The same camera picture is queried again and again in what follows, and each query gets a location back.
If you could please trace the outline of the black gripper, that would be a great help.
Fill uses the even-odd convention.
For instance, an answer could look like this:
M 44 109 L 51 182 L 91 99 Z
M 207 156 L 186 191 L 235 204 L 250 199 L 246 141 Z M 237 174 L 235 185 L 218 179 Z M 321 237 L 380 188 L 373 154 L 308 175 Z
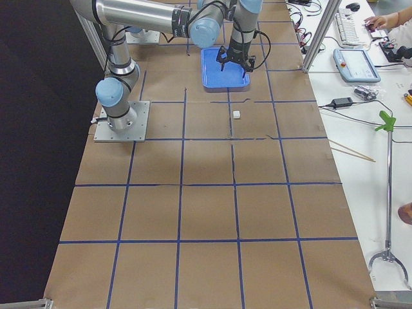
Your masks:
M 254 55 L 248 56 L 250 42 L 251 36 L 249 34 L 239 30 L 233 30 L 228 49 L 220 46 L 216 56 L 216 61 L 220 63 L 221 66 L 220 71 L 223 71 L 225 64 L 230 61 L 241 65 L 243 68 L 243 77 L 246 73 L 253 72 L 256 57 Z

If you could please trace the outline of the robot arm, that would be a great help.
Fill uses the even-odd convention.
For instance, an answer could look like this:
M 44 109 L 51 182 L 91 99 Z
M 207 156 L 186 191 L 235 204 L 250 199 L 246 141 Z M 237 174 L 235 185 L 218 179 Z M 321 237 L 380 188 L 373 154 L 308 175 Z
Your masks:
M 109 75 L 95 92 L 106 112 L 106 125 L 114 133 L 130 132 L 140 117 L 128 101 L 140 75 L 126 42 L 126 31 L 132 27 L 190 38 L 197 47 L 208 48 L 216 42 L 223 21 L 231 21 L 229 47 L 220 49 L 217 61 L 221 65 L 234 62 L 245 72 L 254 70 L 255 58 L 248 51 L 258 33 L 261 1 L 198 1 L 197 9 L 156 1 L 72 1 L 71 5 L 102 30 Z

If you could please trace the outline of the person hand at keyboard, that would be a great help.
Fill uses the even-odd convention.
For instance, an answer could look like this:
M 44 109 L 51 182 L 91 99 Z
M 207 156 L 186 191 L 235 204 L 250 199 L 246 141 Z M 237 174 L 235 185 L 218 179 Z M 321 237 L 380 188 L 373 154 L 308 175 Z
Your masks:
M 367 25 L 371 25 L 374 29 L 386 29 L 389 27 L 390 17 L 389 15 L 373 16 L 366 18 L 364 22 Z

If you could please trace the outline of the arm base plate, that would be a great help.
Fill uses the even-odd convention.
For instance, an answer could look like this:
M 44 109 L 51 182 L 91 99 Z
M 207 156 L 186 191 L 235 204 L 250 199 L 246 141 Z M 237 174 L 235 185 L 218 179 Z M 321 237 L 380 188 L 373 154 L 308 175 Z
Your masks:
M 160 32 L 152 30 L 141 30 L 138 33 L 126 32 L 128 45 L 159 44 Z
M 121 118 L 111 118 L 104 109 L 97 122 L 94 141 L 96 142 L 144 142 L 147 132 L 150 101 L 129 101 L 129 111 Z

